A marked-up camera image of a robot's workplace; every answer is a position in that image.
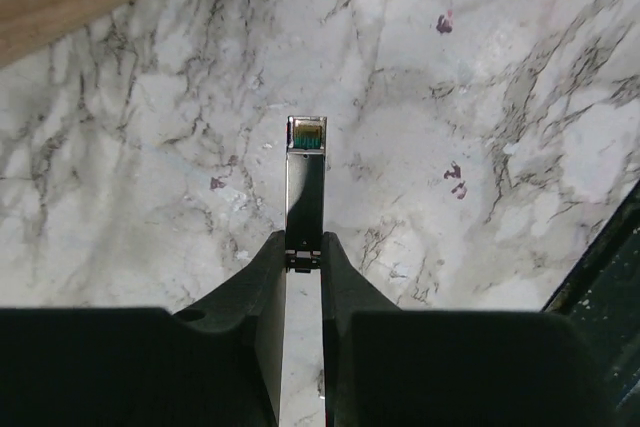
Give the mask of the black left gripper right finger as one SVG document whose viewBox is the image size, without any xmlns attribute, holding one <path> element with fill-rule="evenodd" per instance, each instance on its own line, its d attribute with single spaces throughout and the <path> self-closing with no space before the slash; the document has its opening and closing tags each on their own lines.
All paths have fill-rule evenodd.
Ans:
<svg viewBox="0 0 640 427">
<path fill-rule="evenodd" d="M 544 312 L 403 310 L 321 247 L 330 426 L 612 426 L 583 339 Z"/>
</svg>

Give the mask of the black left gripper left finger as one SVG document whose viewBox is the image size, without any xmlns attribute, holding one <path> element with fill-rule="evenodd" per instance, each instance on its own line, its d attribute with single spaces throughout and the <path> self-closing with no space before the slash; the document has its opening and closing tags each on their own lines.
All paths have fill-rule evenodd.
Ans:
<svg viewBox="0 0 640 427">
<path fill-rule="evenodd" d="M 194 304 L 5 308 L 5 426 L 274 426 L 284 235 Z"/>
</svg>

